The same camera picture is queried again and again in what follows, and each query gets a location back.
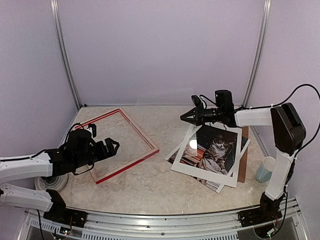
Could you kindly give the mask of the clear glass pane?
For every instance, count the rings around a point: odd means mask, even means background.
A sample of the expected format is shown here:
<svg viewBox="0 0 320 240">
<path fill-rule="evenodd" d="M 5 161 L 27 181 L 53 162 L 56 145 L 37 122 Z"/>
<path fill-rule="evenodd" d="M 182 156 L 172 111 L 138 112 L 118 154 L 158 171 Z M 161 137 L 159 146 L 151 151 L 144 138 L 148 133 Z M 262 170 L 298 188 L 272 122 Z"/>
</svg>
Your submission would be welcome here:
<svg viewBox="0 0 320 240">
<path fill-rule="evenodd" d="M 175 136 L 178 120 L 190 124 L 190 136 L 180 145 L 175 155 L 173 170 L 194 177 L 226 178 L 238 172 L 242 129 L 225 126 L 228 120 L 224 114 L 234 108 L 229 91 L 216 92 L 216 107 L 208 108 L 203 95 L 192 95 L 195 105 L 190 111 L 178 116 L 170 106 L 155 106 L 142 113 L 148 123 L 159 125 L 157 133 L 167 130 Z"/>
</svg>

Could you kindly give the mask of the red wooden picture frame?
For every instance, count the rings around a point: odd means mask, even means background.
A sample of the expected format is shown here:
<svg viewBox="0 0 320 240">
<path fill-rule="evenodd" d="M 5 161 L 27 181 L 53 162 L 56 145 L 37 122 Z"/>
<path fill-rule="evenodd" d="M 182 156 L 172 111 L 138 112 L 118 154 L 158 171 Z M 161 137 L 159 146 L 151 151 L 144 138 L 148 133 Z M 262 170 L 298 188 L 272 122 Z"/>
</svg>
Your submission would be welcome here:
<svg viewBox="0 0 320 240">
<path fill-rule="evenodd" d="M 114 141 L 111 146 L 116 150 L 115 156 L 95 163 L 94 168 L 90 170 L 96 184 L 101 184 L 159 152 L 151 138 L 120 107 L 83 107 L 74 121 L 80 123 L 77 129 L 88 128 L 94 124 L 95 142 Z"/>
</svg>

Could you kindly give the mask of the brown backing board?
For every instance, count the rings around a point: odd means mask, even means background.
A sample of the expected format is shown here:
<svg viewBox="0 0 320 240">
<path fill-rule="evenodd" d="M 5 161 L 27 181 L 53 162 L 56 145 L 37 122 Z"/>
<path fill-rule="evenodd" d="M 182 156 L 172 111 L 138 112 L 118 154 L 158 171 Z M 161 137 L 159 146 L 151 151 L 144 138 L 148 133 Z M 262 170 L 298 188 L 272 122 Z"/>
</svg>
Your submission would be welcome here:
<svg viewBox="0 0 320 240">
<path fill-rule="evenodd" d="M 242 136 L 247 139 L 245 143 L 244 149 L 241 151 L 242 157 L 239 162 L 239 170 L 238 170 L 238 178 L 237 181 L 240 183 L 244 183 L 246 179 L 246 171 L 247 171 L 247 159 L 248 159 L 248 146 L 250 144 L 249 140 L 249 127 L 245 126 L 242 128 Z"/>
</svg>

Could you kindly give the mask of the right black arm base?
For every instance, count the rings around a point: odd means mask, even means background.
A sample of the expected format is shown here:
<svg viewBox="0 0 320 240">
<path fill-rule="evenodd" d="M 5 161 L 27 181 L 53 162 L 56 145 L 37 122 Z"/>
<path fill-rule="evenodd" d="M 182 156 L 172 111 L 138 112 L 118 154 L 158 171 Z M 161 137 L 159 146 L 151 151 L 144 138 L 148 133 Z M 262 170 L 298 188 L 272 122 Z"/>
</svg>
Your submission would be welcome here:
<svg viewBox="0 0 320 240">
<path fill-rule="evenodd" d="M 285 194 L 276 200 L 271 200 L 265 193 L 261 195 L 259 207 L 243 210 L 238 213 L 238 219 L 242 227 L 258 225 L 280 219 L 283 215 L 280 203 Z"/>
</svg>

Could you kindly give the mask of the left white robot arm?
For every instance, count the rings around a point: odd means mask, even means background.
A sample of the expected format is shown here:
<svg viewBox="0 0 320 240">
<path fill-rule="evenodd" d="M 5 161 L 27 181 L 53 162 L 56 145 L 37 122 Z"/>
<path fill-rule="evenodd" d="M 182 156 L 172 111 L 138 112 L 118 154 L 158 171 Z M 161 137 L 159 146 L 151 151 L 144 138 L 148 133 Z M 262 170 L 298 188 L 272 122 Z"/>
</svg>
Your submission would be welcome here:
<svg viewBox="0 0 320 240">
<path fill-rule="evenodd" d="M 0 205 L 42 211 L 44 217 L 63 223 L 70 218 L 70 211 L 57 190 L 32 190 L 11 185 L 10 181 L 28 178 L 59 177 L 76 174 L 83 166 L 94 167 L 115 156 L 119 142 L 106 138 L 95 141 L 97 134 L 88 129 L 70 131 L 59 148 L 44 149 L 34 155 L 2 157 L 0 159 Z"/>
</svg>

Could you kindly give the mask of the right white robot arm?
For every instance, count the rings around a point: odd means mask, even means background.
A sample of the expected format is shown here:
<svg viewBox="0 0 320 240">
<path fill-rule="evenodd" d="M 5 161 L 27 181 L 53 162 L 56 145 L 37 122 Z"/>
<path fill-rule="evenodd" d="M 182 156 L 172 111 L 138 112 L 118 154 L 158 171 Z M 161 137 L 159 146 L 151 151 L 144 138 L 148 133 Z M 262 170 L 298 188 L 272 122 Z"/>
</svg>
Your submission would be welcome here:
<svg viewBox="0 0 320 240">
<path fill-rule="evenodd" d="M 306 129 L 293 104 L 285 102 L 275 106 L 235 109 L 229 90 L 215 92 L 215 108 L 205 108 L 197 95 L 192 95 L 191 100 L 195 107 L 180 116 L 184 122 L 196 126 L 219 122 L 229 128 L 272 127 L 276 159 L 264 195 L 269 202 L 281 199 L 291 179 L 296 154 L 302 149 L 306 137 Z"/>
</svg>

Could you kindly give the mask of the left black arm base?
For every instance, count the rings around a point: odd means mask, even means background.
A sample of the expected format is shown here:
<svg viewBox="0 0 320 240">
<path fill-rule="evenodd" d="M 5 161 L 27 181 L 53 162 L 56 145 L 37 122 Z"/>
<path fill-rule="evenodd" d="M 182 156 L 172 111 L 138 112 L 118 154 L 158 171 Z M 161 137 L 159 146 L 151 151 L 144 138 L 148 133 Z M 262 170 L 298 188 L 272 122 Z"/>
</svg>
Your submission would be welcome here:
<svg viewBox="0 0 320 240">
<path fill-rule="evenodd" d="M 70 227 L 84 228 L 88 213 L 81 210 L 66 208 L 62 212 L 44 212 L 43 218 Z"/>
</svg>

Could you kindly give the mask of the white plate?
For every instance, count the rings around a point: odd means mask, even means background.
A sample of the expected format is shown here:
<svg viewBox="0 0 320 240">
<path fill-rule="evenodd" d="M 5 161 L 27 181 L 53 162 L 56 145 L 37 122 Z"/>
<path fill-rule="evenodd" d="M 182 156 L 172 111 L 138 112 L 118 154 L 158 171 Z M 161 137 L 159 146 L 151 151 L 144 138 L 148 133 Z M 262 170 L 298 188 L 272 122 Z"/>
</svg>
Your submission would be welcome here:
<svg viewBox="0 0 320 240">
<path fill-rule="evenodd" d="M 69 175 L 50 176 L 50 177 L 35 177 L 34 185 L 38 191 L 55 190 L 61 192 L 69 181 Z"/>
</svg>

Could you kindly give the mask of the light blue paper cup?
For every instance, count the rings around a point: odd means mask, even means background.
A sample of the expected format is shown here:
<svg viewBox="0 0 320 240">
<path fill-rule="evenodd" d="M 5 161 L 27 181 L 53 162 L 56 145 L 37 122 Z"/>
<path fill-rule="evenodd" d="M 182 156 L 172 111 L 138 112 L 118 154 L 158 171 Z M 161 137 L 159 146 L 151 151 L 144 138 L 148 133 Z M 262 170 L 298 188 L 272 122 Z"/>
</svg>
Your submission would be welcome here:
<svg viewBox="0 0 320 240">
<path fill-rule="evenodd" d="M 271 179 L 276 160 L 271 156 L 266 156 L 259 165 L 255 179 L 259 183 L 268 182 Z"/>
</svg>

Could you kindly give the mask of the right aluminium corner post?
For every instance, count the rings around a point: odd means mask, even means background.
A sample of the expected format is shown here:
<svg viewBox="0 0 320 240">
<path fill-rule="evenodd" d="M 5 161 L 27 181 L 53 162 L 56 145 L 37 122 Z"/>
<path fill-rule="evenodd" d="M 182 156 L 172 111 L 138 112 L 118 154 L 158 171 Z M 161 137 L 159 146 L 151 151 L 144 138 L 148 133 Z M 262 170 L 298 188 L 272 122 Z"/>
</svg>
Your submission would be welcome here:
<svg viewBox="0 0 320 240">
<path fill-rule="evenodd" d="M 257 74 L 259 71 L 259 66 L 260 66 L 262 55 L 263 55 L 266 35 L 268 31 L 272 1 L 265 0 L 263 3 L 264 5 L 263 5 L 262 19 L 261 19 L 261 24 L 259 29 L 257 47 L 255 50 L 253 64 L 252 64 L 252 68 L 249 75 L 249 81 L 248 81 L 244 98 L 241 104 L 242 107 L 247 107 L 249 105 L 250 98 L 252 96 L 254 85 L 256 82 Z"/>
</svg>

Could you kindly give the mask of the aluminium corner post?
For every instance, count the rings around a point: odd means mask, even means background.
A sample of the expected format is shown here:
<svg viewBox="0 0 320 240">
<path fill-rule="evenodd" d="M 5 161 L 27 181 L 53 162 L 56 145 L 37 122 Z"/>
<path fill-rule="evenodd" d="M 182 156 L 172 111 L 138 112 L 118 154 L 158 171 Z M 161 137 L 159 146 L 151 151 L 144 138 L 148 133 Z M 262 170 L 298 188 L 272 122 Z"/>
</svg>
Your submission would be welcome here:
<svg viewBox="0 0 320 240">
<path fill-rule="evenodd" d="M 248 81 L 244 98 L 241 104 L 242 107 L 247 107 L 249 105 L 250 98 L 252 96 L 254 85 L 256 82 L 257 74 L 259 71 L 259 66 L 260 66 L 262 55 L 263 55 L 266 35 L 268 31 L 272 1 L 265 0 L 263 3 L 264 5 L 263 5 L 262 19 L 261 19 L 261 24 L 259 29 L 257 47 L 255 50 L 253 64 L 252 64 L 252 68 L 249 75 L 249 81 Z"/>
<path fill-rule="evenodd" d="M 81 104 L 81 99 L 79 97 L 79 93 L 73 78 L 73 74 L 72 74 L 72 70 L 71 70 L 71 66 L 70 66 L 70 62 L 67 54 L 67 49 L 64 41 L 62 22 L 61 22 L 60 12 L 59 12 L 59 2 L 57 0 L 51 0 L 50 7 L 51 7 L 51 13 L 53 18 L 53 24 L 55 28 L 57 43 L 58 43 L 60 56 L 62 60 L 62 65 L 66 74 L 66 78 L 71 91 L 73 102 L 75 104 L 76 109 L 79 110 L 82 107 L 82 104 Z"/>
</svg>

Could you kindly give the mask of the aluminium front rail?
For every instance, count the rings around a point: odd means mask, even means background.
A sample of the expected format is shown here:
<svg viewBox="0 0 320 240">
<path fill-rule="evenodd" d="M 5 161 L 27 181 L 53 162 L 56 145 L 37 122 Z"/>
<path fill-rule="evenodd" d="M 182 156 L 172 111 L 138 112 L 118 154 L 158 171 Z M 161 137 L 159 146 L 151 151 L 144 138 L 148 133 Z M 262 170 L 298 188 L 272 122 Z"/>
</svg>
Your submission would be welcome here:
<svg viewBox="0 0 320 240">
<path fill-rule="evenodd" d="M 295 198 L 283 201 L 285 219 L 242 226 L 241 209 L 180 215 L 134 215 L 88 211 L 83 227 L 39 218 L 35 210 L 22 215 L 15 240 L 257 240 L 259 230 L 280 227 L 269 240 L 308 240 Z"/>
</svg>

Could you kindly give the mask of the left aluminium corner post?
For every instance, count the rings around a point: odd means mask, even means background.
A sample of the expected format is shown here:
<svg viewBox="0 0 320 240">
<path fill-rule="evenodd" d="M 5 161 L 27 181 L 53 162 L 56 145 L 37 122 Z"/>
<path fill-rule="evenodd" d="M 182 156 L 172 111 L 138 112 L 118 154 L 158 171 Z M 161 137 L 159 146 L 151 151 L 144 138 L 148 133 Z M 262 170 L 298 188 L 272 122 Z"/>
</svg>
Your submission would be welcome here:
<svg viewBox="0 0 320 240">
<path fill-rule="evenodd" d="M 62 22 L 61 22 L 60 12 L 59 12 L 59 2 L 57 0 L 51 0 L 50 7 L 51 7 L 51 13 L 53 18 L 53 24 L 55 28 L 57 43 L 58 43 L 60 56 L 62 60 L 62 65 L 66 74 L 66 78 L 71 91 L 73 102 L 75 104 L 76 109 L 79 110 L 82 107 L 82 104 L 81 104 L 81 99 L 79 97 L 79 93 L 73 78 L 73 74 L 72 74 L 72 70 L 71 70 L 71 66 L 70 66 L 70 62 L 67 54 L 67 49 L 64 41 Z"/>
</svg>

